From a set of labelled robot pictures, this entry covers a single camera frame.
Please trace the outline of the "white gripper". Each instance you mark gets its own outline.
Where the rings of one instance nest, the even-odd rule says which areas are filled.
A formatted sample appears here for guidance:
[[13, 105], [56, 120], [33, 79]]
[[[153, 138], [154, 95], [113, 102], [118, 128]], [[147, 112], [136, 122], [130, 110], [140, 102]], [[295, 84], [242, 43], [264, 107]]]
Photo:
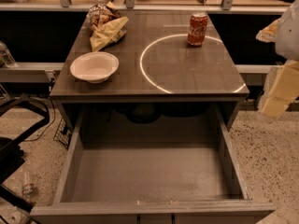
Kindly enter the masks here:
[[260, 100], [260, 113], [278, 119], [299, 97], [299, 0], [295, 0], [280, 17], [256, 35], [265, 43], [276, 41], [276, 53], [287, 61], [273, 66], [267, 74]]

